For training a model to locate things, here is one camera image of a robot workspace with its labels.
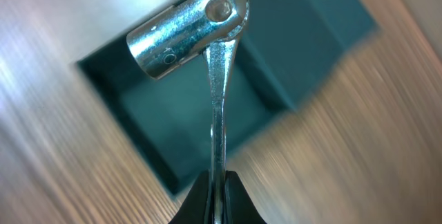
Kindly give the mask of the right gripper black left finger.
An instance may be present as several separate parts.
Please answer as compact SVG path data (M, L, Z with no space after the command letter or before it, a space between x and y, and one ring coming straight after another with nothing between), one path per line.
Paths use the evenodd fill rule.
M203 171L196 178L184 202L169 224L205 224L208 221L208 209L211 195L209 192L210 173Z

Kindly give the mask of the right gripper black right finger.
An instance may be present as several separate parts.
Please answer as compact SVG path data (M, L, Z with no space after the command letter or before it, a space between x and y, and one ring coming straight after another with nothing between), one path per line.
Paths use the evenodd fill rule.
M236 172L226 172L224 191L227 224L267 224L258 213Z

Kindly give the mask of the chrome socket wrench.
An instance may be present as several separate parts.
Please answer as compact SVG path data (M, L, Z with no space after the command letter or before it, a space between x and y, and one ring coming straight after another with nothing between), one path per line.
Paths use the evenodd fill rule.
M226 223L224 105L249 0L186 0L132 30L126 43L138 66L158 80L197 55L206 60L211 92L211 195L214 223Z

